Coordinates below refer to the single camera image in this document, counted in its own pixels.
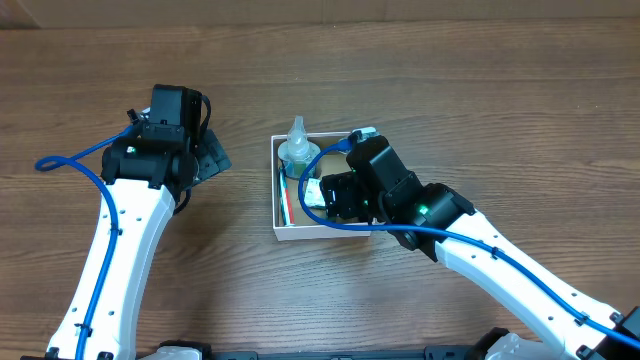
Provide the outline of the green white soap bar pack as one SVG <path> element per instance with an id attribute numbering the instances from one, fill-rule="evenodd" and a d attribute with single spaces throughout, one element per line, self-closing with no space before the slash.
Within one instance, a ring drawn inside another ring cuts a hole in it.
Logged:
<path id="1" fill-rule="evenodd" d="M 325 209 L 326 203 L 321 190 L 321 182 L 316 178 L 309 178 L 304 192 L 304 203 L 313 209 Z"/>

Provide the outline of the teal toothpaste tube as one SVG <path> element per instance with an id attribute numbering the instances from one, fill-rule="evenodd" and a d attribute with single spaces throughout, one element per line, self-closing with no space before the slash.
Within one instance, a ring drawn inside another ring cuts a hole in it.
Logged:
<path id="1" fill-rule="evenodd" d="M 285 169 L 280 168 L 278 170 L 278 175 L 283 223 L 285 227 L 294 226 L 294 213 L 291 205 L 290 194 L 288 191 Z"/>

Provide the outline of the clear soap pump bottle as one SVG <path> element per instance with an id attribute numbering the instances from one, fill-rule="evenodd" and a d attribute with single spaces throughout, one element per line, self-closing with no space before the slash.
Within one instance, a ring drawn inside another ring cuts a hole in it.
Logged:
<path id="1" fill-rule="evenodd" d="M 296 116 L 286 140 L 277 149 L 278 158 L 283 165 L 285 176 L 299 179 L 319 153 L 319 146 L 308 139 L 304 127 L 304 118 Z"/>

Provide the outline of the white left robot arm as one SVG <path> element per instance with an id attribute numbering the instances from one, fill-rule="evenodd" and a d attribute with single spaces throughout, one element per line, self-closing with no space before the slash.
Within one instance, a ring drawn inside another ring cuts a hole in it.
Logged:
<path id="1" fill-rule="evenodd" d="M 209 128 L 210 100 L 197 90 L 157 84 L 149 108 L 128 116 L 121 133 L 34 165 L 40 172 L 72 167 L 101 195 L 94 238 L 47 359 L 135 358 L 139 311 L 162 233 L 195 186 L 231 166 Z"/>

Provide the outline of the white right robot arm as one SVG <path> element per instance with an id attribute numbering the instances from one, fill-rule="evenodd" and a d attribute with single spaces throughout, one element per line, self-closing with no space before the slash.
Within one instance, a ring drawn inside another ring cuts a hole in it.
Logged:
<path id="1" fill-rule="evenodd" d="M 358 130 L 321 150 L 345 155 L 348 171 L 323 177 L 328 215 L 346 231 L 387 232 L 410 251 L 479 286 L 535 335 L 503 328 L 468 359 L 636 359 L 639 311 L 624 314 L 569 285 L 503 236 L 469 200 L 441 183 L 420 183 L 387 139 Z"/>

